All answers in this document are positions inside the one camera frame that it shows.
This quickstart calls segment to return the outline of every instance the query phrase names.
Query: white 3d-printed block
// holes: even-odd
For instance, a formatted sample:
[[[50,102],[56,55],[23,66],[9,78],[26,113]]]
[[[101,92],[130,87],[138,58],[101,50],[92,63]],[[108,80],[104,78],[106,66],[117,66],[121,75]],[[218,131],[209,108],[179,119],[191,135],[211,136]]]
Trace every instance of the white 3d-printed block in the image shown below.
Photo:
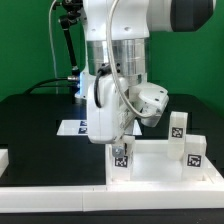
[[[167,156],[170,159],[181,160],[183,158],[187,117],[187,113],[171,113],[167,151]]]

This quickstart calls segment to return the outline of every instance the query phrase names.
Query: black motor housing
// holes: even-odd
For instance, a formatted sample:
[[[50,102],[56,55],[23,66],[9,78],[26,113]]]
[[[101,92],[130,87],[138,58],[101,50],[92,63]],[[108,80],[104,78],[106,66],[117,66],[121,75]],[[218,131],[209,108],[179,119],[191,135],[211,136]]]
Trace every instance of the black motor housing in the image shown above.
[[[172,0],[170,22],[174,32],[196,31],[214,12],[213,0]]]

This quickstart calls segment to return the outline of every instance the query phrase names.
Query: black cable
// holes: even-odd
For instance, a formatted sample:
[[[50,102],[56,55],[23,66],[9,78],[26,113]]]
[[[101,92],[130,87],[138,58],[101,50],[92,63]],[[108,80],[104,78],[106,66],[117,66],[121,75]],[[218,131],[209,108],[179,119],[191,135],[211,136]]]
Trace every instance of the black cable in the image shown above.
[[[99,88],[99,81],[100,78],[104,75],[111,74],[111,67],[109,64],[103,65],[97,73],[95,82],[94,82],[94,101],[98,108],[102,108],[101,103],[99,101],[99,94],[98,94],[98,88]]]
[[[51,82],[65,81],[65,80],[67,81],[67,77],[56,78],[56,79],[48,79],[48,80],[45,80],[45,81],[42,81],[42,82],[38,82],[37,84],[35,84],[31,88],[27,89],[23,94],[30,94],[34,89],[39,88],[41,85],[51,83]]]
[[[96,79],[95,79],[95,82],[94,82],[94,101],[95,101],[95,104],[98,108],[102,108],[101,103],[99,101],[99,96],[98,96],[99,81],[100,81],[100,78],[101,78],[102,75],[103,75],[103,72],[99,71],[97,73],[97,76],[96,76]]]

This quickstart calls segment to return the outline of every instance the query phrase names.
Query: sticker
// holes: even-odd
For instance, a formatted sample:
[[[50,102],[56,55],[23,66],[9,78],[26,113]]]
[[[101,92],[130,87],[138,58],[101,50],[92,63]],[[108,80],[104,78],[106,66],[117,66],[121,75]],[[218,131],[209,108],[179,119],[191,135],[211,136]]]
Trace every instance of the sticker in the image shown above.
[[[81,121],[80,126],[87,126],[87,121]]]
[[[87,128],[79,128],[79,132],[78,133],[80,135],[87,134]]]
[[[128,156],[124,156],[123,158],[115,158],[115,166],[116,167],[128,167]]]
[[[188,155],[187,166],[201,167],[202,156],[200,155]]]
[[[183,128],[172,128],[172,137],[173,138],[183,138]]]

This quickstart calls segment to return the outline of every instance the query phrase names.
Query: white block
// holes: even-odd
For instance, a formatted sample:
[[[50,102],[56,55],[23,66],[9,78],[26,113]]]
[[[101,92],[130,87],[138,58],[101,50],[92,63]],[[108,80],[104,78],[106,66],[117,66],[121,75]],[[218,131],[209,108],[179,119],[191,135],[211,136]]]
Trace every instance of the white block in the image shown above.
[[[181,160],[183,158],[187,117],[187,113],[171,113],[167,151],[167,156],[170,159]]]
[[[8,149],[0,149],[0,177],[9,165]]]
[[[183,180],[203,180],[206,145],[205,136],[186,135]]]

